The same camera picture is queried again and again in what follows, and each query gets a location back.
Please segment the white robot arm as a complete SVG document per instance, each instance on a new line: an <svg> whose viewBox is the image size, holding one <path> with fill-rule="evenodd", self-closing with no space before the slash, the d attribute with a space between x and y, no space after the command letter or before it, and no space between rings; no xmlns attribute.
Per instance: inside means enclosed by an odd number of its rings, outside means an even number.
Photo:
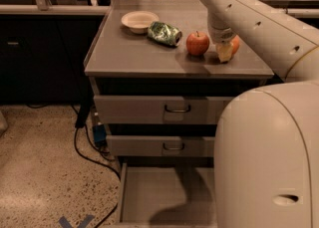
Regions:
<svg viewBox="0 0 319 228"><path fill-rule="evenodd" d="M258 0L200 0L216 43L238 35L280 78L224 109L218 228L319 228L318 31Z"/></svg>

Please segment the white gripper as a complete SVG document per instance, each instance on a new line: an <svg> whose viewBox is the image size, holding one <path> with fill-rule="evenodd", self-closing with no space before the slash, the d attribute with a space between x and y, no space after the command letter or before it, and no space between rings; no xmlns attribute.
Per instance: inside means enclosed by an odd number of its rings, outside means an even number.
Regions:
<svg viewBox="0 0 319 228"><path fill-rule="evenodd" d="M211 40L214 43L219 43L215 45L219 61L227 63L231 59L233 51L233 45L230 41L236 34L227 24L214 16L207 17L207 30Z"/></svg>

